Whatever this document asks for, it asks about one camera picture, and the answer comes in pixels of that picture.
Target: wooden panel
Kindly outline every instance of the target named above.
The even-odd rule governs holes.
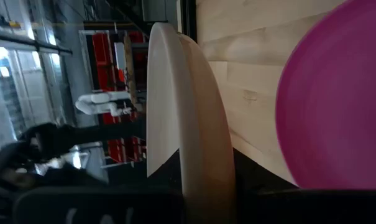
[[[216,77],[232,145],[294,183],[277,141],[275,101],[300,39],[343,0],[202,0],[199,44]]]
[[[284,65],[297,43],[324,15],[204,42],[201,48],[210,61]]]
[[[200,14],[217,15],[198,18],[199,39],[206,42],[284,24],[328,12],[342,2],[343,0],[220,0],[204,8],[204,1],[199,5]]]

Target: pink frisbee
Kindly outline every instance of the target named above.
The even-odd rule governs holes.
[[[296,183],[376,189],[376,0],[345,2],[296,47],[276,123]]]

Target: metal frame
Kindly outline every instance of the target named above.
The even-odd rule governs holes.
[[[151,28],[155,22],[166,21],[144,21],[145,25]],[[129,21],[83,21],[84,30],[109,30],[114,27],[114,30],[137,30],[134,23]]]
[[[91,65],[88,63],[89,62],[89,55],[88,55],[88,49],[87,49],[86,35],[89,35],[89,34],[85,33],[83,30],[79,30],[78,35],[79,35],[79,38],[80,38],[81,51],[82,51],[82,54],[83,54],[84,69],[85,69],[85,72],[88,75],[88,78],[90,80],[91,89],[94,90],[95,88],[94,88],[94,85],[93,85],[92,68],[91,68]]]
[[[65,47],[48,44],[40,40],[0,32],[0,47],[13,50],[37,51],[50,54],[72,55],[73,52]]]
[[[196,0],[181,0],[182,33],[198,41]]]
[[[133,12],[133,10],[124,4],[122,1],[115,1],[115,0],[106,0],[106,3],[113,7],[117,12],[120,12],[121,14],[125,15],[128,20],[130,20],[135,27],[141,31],[146,37],[150,36],[150,30],[151,27],[148,26],[148,24],[143,21],[137,14]]]

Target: dark floor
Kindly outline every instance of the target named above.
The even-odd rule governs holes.
[[[234,150],[238,191],[279,192],[296,189],[291,183],[264,169],[241,152]],[[146,181],[146,163],[114,167],[108,170],[110,185],[140,184]],[[181,190],[179,151],[149,177],[149,184]]]

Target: plywood board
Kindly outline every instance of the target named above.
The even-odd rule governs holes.
[[[243,34],[255,29],[322,14],[342,2],[343,0],[220,0],[216,4],[201,9],[206,5],[204,1],[199,4],[198,11],[200,14],[211,16],[199,17],[198,35],[202,42],[206,42]]]
[[[234,148],[294,183],[275,127],[277,85],[301,38],[343,0],[202,0],[199,44],[214,72]]]

